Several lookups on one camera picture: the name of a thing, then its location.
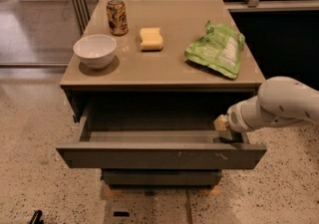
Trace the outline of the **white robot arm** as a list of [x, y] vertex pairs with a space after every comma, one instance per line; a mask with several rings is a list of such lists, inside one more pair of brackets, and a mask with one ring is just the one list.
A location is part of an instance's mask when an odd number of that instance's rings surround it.
[[257, 95], [231, 106], [214, 122], [219, 131], [246, 132], [302, 122], [319, 124], [319, 92], [288, 77], [263, 82]]

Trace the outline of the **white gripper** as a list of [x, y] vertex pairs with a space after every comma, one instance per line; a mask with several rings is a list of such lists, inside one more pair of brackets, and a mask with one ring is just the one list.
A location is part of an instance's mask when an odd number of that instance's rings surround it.
[[214, 122], [214, 128], [219, 131], [229, 130], [237, 132], [252, 131], [262, 128], [265, 122], [262, 118], [258, 97], [239, 102], [231, 106], [226, 115], [221, 114]]

